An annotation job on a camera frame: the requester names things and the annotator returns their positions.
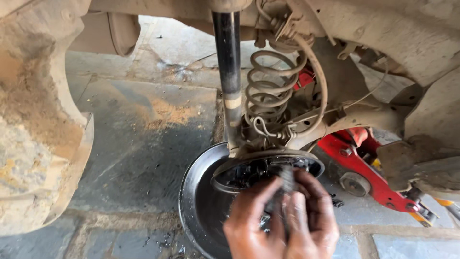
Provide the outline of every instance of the coil spring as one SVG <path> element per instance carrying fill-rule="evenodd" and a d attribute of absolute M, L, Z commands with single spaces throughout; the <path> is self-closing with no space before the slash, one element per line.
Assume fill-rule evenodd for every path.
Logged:
<path fill-rule="evenodd" d="M 300 38 L 296 39 L 299 46 L 304 46 L 306 42 L 299 42 Z M 271 56 L 285 62 L 290 69 L 280 70 L 273 67 L 263 66 L 256 61 L 257 57 Z M 299 52 L 300 62 L 295 65 L 288 57 L 269 50 L 259 50 L 251 55 L 250 61 L 253 69 L 247 74 L 247 81 L 249 82 L 246 87 L 245 95 L 245 121 L 252 125 L 251 118 L 261 117 L 268 123 L 279 122 L 282 115 L 287 108 L 288 100 L 293 93 L 293 86 L 299 79 L 298 72 L 302 70 L 307 62 L 307 57 L 304 52 Z M 283 85 L 276 84 L 267 80 L 253 80 L 253 75 L 256 72 L 261 72 L 271 76 L 281 77 L 285 83 Z M 251 94 L 251 89 L 256 89 L 259 92 Z"/>

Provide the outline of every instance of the jack wheel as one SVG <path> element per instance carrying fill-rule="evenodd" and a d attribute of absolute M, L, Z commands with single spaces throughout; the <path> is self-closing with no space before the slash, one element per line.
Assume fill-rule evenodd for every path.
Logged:
<path fill-rule="evenodd" d="M 356 197 L 364 197 L 371 190 L 371 184 L 362 175 L 347 172 L 340 178 L 342 188 Z"/>

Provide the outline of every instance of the concrete floor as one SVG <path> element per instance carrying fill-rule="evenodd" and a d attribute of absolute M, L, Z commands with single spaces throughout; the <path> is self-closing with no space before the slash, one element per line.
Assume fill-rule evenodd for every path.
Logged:
<path fill-rule="evenodd" d="M 67 53 L 74 101 L 94 113 L 92 153 L 64 215 L 41 230 L 0 238 L 0 259 L 200 257 L 182 230 L 177 199 L 187 166 L 222 137 L 214 38 L 171 19 L 140 21 L 141 36 L 127 58 Z M 252 42 L 241 47 L 245 86 L 256 49 Z M 376 75 L 363 73 L 370 73 L 372 89 Z M 409 84 L 390 79 L 377 92 L 382 101 Z M 320 181 L 345 203 L 335 208 L 341 238 L 333 258 L 460 258 L 460 227 L 433 199 L 424 202 L 440 219 L 425 229 L 408 214 L 341 190 L 344 169 L 314 152 L 327 166 Z"/>

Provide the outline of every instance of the car underbody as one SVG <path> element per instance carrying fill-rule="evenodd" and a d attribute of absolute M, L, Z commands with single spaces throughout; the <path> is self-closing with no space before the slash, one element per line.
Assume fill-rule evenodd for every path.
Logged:
<path fill-rule="evenodd" d="M 65 52 L 129 55 L 139 36 L 137 15 L 174 18 L 215 33 L 218 53 L 225 53 L 219 68 L 230 157 L 297 151 L 333 132 L 375 127 L 401 138 L 377 149 L 391 190 L 417 188 L 460 201 L 460 140 L 454 136 L 460 130 L 460 1 L 2 1 L 2 235 L 58 218 L 91 152 L 93 117 L 72 101 Z M 257 47 L 268 42 L 277 52 L 259 55 L 277 57 L 287 69 L 263 67 L 253 56 L 249 77 L 274 79 L 250 80 L 242 93 L 239 40 L 255 40 Z M 298 53 L 297 64 L 283 53 Z M 350 55 L 382 75 L 414 83 L 383 103 Z M 315 81 L 293 91 L 306 65 Z"/>

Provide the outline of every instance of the black shock absorber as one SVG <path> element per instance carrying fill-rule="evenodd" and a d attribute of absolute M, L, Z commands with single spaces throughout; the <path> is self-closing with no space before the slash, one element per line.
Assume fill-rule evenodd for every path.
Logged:
<path fill-rule="evenodd" d="M 229 150 L 241 143 L 240 12 L 213 12 L 220 83 Z"/>

